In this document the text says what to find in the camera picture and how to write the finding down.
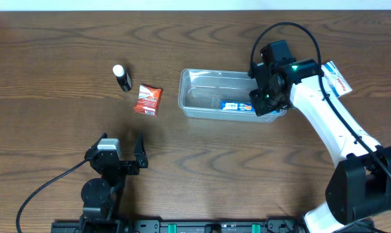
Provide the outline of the white blue Panadol box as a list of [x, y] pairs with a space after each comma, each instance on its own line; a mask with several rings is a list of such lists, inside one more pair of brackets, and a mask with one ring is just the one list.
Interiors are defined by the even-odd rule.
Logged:
[[332, 61], [323, 64], [321, 69], [337, 98], [352, 92], [351, 86]]

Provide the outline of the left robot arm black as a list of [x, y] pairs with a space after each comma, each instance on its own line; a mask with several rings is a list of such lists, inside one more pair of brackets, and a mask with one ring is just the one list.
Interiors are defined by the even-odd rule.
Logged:
[[133, 154], [134, 160], [123, 161], [120, 141], [109, 139], [105, 133], [86, 151], [85, 160], [100, 177], [82, 187], [82, 228], [120, 228], [123, 224], [116, 217], [126, 177], [148, 167], [142, 135], [138, 136]]

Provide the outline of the clear plastic container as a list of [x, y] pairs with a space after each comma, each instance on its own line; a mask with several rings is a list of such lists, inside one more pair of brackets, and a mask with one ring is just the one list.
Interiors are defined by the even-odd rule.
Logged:
[[181, 73], [178, 104], [187, 117], [242, 122], [273, 122], [285, 115], [279, 110], [267, 115], [223, 111], [220, 101], [251, 102], [249, 93], [257, 89], [256, 80], [246, 72], [185, 69]]

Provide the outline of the blue Kool Fever box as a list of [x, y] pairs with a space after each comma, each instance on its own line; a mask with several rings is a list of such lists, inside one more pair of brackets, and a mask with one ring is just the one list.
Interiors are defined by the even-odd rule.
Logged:
[[220, 101], [219, 108], [223, 111], [240, 111], [255, 113], [256, 110], [250, 102]]

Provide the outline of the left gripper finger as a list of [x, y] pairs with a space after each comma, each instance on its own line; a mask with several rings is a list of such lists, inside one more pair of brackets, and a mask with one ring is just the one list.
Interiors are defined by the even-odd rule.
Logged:
[[147, 168], [148, 167], [148, 157], [144, 149], [144, 141], [143, 136], [139, 135], [133, 154], [136, 158], [136, 162], [139, 168]]
[[102, 139], [107, 138], [107, 133], [103, 133], [100, 138], [90, 147], [91, 150], [96, 150], [98, 148], [98, 145]]

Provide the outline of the black bottle white cap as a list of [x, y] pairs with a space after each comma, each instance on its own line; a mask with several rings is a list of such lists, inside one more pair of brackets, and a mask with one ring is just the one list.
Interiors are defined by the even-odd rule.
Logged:
[[115, 65], [113, 67], [113, 73], [117, 79], [120, 88], [124, 92], [129, 92], [132, 89], [132, 83], [131, 78], [129, 77], [129, 74], [127, 73], [125, 68], [121, 65]]

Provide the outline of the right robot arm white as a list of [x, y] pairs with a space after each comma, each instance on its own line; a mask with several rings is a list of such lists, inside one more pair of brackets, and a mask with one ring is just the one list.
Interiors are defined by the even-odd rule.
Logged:
[[257, 89], [250, 92], [258, 116], [297, 108], [311, 123], [335, 171], [325, 202], [304, 216], [308, 232], [335, 232], [391, 210], [391, 146], [371, 137], [339, 101], [351, 91], [331, 61], [266, 58], [251, 65]]

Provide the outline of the red orange sachet packet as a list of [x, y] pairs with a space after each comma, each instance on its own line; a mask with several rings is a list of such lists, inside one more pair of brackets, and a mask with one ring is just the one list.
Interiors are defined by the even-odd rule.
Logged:
[[135, 113], [156, 116], [161, 102], [162, 89], [140, 85]]

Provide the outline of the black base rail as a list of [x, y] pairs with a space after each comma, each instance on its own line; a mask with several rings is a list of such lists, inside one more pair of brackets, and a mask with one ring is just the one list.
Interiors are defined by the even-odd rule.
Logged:
[[264, 221], [57, 221], [51, 233], [300, 233], [305, 227], [295, 219]]

